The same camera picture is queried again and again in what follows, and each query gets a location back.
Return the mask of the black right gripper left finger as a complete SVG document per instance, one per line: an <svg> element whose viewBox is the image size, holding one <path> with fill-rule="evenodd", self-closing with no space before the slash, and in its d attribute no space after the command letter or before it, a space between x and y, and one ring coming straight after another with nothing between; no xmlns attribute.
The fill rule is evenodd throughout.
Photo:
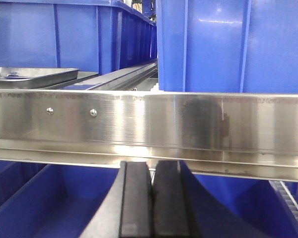
<svg viewBox="0 0 298 238"><path fill-rule="evenodd" d="M153 235L151 180L145 162L122 162L105 199L82 238L150 238Z"/></svg>

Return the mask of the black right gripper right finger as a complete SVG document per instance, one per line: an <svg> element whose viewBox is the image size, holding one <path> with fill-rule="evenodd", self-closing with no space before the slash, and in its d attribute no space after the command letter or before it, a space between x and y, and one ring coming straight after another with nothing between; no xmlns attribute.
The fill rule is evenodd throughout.
<svg viewBox="0 0 298 238"><path fill-rule="evenodd" d="M156 238L267 237L212 196L184 162L158 162L153 195Z"/></svg>

